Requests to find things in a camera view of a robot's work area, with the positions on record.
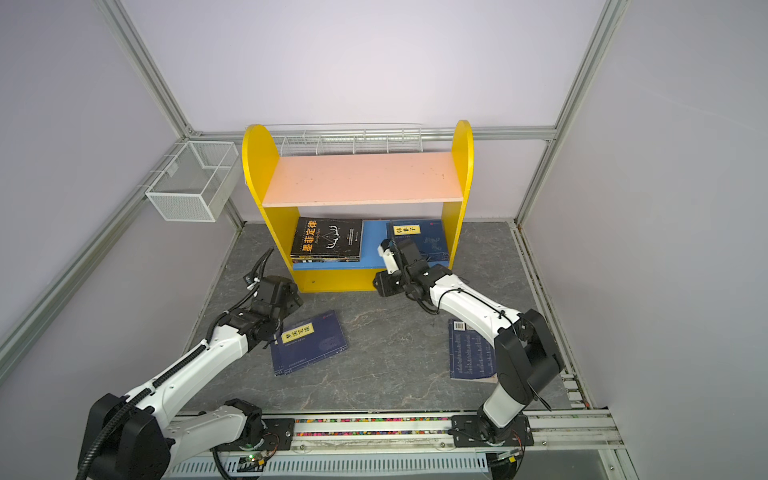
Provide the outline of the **black deer cover book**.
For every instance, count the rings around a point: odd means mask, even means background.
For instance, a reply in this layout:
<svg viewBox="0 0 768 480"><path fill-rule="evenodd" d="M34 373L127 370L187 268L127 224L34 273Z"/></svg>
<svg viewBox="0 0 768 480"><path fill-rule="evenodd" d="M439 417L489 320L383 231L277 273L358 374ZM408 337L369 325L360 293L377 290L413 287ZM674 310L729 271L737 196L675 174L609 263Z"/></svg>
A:
<svg viewBox="0 0 768 480"><path fill-rule="evenodd" d="M290 251L293 263L357 262L361 258L362 219L300 217Z"/></svg>

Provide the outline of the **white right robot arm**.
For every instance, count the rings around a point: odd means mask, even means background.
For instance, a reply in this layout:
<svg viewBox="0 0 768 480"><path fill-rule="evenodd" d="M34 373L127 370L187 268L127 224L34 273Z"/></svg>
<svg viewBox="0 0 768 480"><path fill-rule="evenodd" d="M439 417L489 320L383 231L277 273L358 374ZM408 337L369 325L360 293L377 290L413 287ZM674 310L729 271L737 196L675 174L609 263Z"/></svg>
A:
<svg viewBox="0 0 768 480"><path fill-rule="evenodd" d="M403 293L429 314L449 313L493 347L497 386L470 428L455 429L456 434L493 446L511 437L522 440L514 422L565 368L543 315L519 312L479 293L449 268L430 265L410 239L384 240L377 252L385 263L373 280L380 296Z"/></svg>

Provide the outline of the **navy book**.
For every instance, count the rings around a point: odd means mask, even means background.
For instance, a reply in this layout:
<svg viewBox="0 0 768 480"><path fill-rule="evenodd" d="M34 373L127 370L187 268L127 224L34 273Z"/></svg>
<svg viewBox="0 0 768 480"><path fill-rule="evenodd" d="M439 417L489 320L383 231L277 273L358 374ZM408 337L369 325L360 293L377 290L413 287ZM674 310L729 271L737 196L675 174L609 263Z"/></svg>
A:
<svg viewBox="0 0 768 480"><path fill-rule="evenodd" d="M271 345L273 374L285 376L348 349L334 310L316 315L281 333Z"/></svg>
<svg viewBox="0 0 768 480"><path fill-rule="evenodd" d="M450 252L440 219L391 220L387 223L387 233L396 240L410 238L430 263L449 265Z"/></svg>

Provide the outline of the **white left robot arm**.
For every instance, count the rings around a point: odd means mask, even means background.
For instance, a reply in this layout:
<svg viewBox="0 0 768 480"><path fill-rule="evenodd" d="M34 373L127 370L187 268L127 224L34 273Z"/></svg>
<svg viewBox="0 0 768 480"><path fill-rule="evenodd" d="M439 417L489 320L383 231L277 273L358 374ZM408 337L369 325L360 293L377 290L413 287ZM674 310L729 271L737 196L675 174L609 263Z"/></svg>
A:
<svg viewBox="0 0 768 480"><path fill-rule="evenodd" d="M267 275L265 252L244 279L247 294L209 325L204 338L172 365L124 395L91 407L78 459L79 479L160 479L206 450L236 443L265 446L271 433L260 407L231 399L179 422L177 414L211 380L257 346L275 342L302 304L293 280Z"/></svg>

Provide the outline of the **navy book text back cover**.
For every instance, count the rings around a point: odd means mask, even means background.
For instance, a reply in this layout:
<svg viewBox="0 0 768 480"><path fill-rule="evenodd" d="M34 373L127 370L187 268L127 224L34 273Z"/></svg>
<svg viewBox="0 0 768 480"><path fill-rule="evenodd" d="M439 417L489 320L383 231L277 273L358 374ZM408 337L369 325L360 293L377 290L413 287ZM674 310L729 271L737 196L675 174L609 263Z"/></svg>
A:
<svg viewBox="0 0 768 480"><path fill-rule="evenodd" d="M496 361L491 344L463 321L451 320L448 333L450 378L496 383Z"/></svg>

